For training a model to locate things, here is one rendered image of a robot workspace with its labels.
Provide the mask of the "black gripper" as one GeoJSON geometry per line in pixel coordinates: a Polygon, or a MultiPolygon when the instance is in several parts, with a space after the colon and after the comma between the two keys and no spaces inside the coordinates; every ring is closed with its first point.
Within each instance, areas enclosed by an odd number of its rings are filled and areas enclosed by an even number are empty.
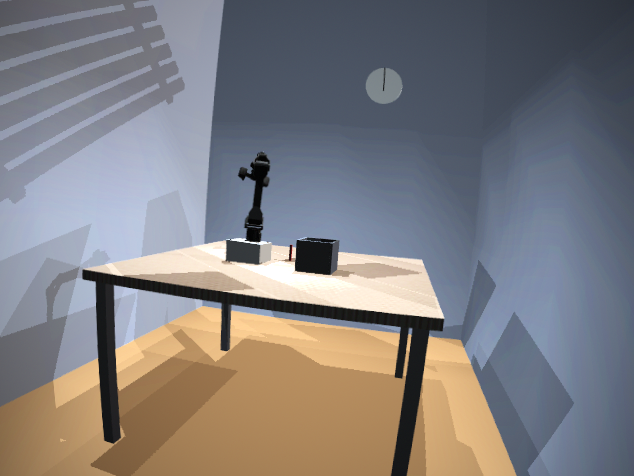
{"type": "MultiPolygon", "coordinates": [[[[248,177],[251,180],[256,181],[256,177],[254,175],[254,171],[251,174],[249,174],[249,173],[247,173],[247,168],[244,168],[244,167],[240,167],[240,170],[239,170],[239,173],[238,173],[238,177],[240,177],[242,179],[242,181],[244,180],[245,177],[248,177]]],[[[265,180],[264,180],[263,186],[266,187],[268,185],[268,183],[269,183],[269,178],[266,177],[265,180]]]]}

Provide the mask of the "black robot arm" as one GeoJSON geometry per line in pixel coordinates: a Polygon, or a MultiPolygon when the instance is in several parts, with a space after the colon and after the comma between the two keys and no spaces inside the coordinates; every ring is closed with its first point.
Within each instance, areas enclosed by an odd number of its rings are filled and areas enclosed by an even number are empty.
{"type": "Polygon", "coordinates": [[[257,157],[255,157],[254,161],[252,161],[250,164],[250,167],[253,168],[251,172],[254,171],[254,175],[256,177],[256,185],[255,185],[253,208],[250,210],[249,215],[247,215],[245,219],[245,228],[247,228],[247,237],[245,241],[256,242],[256,243],[261,242],[260,232],[263,229],[263,218],[264,218],[262,217],[263,214],[260,209],[262,186],[264,184],[265,178],[268,176],[268,172],[270,172],[270,166],[271,166],[271,160],[268,158],[268,155],[262,151],[257,153],[257,157]],[[253,226],[253,227],[248,227],[248,226],[253,226]],[[261,227],[261,228],[256,228],[256,227],[261,227]]]}

